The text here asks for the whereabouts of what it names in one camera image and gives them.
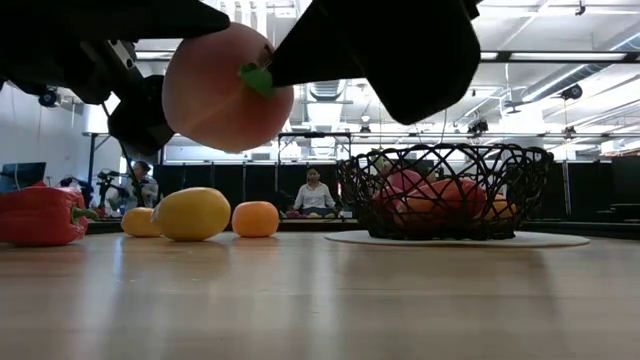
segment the black hair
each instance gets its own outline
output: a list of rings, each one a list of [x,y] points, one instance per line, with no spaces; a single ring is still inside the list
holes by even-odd
[[[134,165],[139,165],[145,172],[149,172],[149,170],[151,170],[151,166],[146,161],[138,160]]]

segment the yellow fruit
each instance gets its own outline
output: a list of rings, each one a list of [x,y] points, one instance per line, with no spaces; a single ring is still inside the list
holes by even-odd
[[[133,237],[158,237],[161,236],[160,228],[151,223],[153,209],[135,208],[127,211],[122,217],[122,230]]]
[[[489,211],[487,212],[487,215],[484,216],[484,219],[508,219],[513,217],[516,214],[516,206],[511,204],[509,209],[507,209],[507,206],[509,206],[507,199],[500,194],[496,194],[496,198],[495,200],[493,200],[493,206],[489,208]]]
[[[203,241],[224,231],[230,217],[231,206],[220,191],[195,187],[162,199],[152,221],[174,241]]]

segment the orange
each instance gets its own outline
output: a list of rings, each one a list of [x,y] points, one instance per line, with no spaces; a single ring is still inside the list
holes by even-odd
[[[233,231],[240,237],[270,237],[278,231],[278,210],[266,201],[245,202],[236,207],[231,219]]]

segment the man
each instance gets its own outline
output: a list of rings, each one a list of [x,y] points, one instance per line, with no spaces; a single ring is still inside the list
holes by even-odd
[[[118,197],[117,199],[110,199],[110,203],[117,203],[124,201],[126,210],[131,210],[138,207],[138,196],[137,190],[134,186],[133,179],[131,176],[135,176],[138,179],[138,183],[140,184],[141,192],[142,192],[142,200],[144,200],[144,206],[152,208],[154,206],[154,202],[158,196],[158,183],[154,178],[149,176],[149,171],[151,170],[151,166],[144,161],[136,161],[133,164],[133,175],[129,174],[128,178],[125,178],[122,183],[122,189],[126,191],[128,196]]]

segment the white shirt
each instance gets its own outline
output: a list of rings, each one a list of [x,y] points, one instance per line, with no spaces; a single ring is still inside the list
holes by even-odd
[[[327,185],[318,183],[318,186],[312,189],[308,184],[304,184],[298,190],[298,196],[293,208],[299,209],[302,206],[303,209],[312,207],[324,209],[327,206],[332,208],[335,204],[336,202],[333,201]]]

